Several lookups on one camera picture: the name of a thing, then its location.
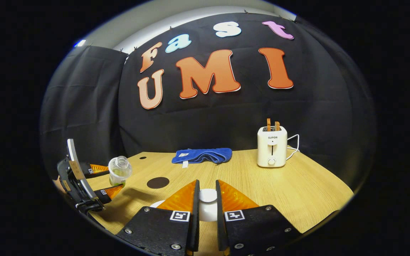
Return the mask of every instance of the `plastic bottle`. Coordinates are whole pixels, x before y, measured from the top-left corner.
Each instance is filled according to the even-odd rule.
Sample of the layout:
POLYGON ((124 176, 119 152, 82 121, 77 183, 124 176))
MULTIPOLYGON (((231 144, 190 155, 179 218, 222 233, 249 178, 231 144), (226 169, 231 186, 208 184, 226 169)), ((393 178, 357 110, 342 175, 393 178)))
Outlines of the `plastic bottle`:
POLYGON ((109 162, 109 182, 112 186, 123 184, 132 175, 132 166, 124 156, 115 157, 109 162))

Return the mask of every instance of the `white cable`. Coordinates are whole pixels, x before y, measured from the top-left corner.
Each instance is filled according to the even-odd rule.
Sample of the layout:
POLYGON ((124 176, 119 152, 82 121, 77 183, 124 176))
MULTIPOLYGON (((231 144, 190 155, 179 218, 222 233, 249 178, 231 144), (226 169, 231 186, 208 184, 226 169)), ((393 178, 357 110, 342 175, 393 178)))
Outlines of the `white cable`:
POLYGON ((295 149, 294 152, 292 152, 292 154, 291 154, 289 157, 286 158, 286 161, 289 160, 289 158, 291 158, 295 152, 297 152, 297 151, 300 152, 300 151, 298 150, 299 147, 300 147, 300 136, 299 136, 298 134, 295 134, 294 136, 288 138, 288 140, 290 140, 291 138, 293 138, 293 137, 295 137, 295 136, 297 136, 297 139, 296 139, 296 149, 295 149))

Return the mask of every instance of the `wooden table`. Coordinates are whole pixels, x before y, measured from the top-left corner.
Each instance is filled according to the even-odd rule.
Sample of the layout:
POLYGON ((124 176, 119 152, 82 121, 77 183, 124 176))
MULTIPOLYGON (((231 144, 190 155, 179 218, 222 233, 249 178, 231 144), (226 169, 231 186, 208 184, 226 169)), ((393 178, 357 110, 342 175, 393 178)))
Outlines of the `wooden table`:
MULTIPOLYGON (((301 233, 309 230, 330 213, 340 209, 353 196, 351 189, 333 173, 301 152, 296 152, 286 165, 262 168, 257 165, 257 149, 233 151, 229 162, 172 164, 175 153, 143 152, 132 156, 132 176, 126 186, 106 204, 106 210, 93 212, 93 217, 113 234, 117 234, 142 206, 165 200, 184 185, 200 181, 200 188, 215 189, 222 180, 244 193, 260 206, 274 205, 301 233), (152 178, 166 177, 164 188, 148 188, 152 178)), ((109 187, 109 176, 90 178, 93 190, 109 187)), ((217 245, 216 222, 200 222, 197 256, 221 256, 217 245)))

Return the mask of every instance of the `letter s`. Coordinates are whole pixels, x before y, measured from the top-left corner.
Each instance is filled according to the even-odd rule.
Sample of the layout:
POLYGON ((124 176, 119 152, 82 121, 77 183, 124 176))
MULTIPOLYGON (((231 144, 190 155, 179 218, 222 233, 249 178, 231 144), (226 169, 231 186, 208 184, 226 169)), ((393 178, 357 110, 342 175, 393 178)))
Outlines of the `letter s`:
POLYGON ((241 28, 234 21, 218 23, 213 26, 213 29, 218 31, 216 35, 219 37, 236 36, 241 33, 241 28))

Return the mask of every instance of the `screw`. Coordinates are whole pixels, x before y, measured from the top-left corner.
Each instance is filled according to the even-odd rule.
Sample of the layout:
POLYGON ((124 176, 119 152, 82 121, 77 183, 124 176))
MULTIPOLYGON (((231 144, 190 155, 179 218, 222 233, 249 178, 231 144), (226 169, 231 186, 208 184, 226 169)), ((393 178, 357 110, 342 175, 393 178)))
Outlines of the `screw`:
POLYGON ((181 249, 181 246, 179 244, 172 244, 171 248, 174 249, 174 250, 179 250, 179 249, 181 249))

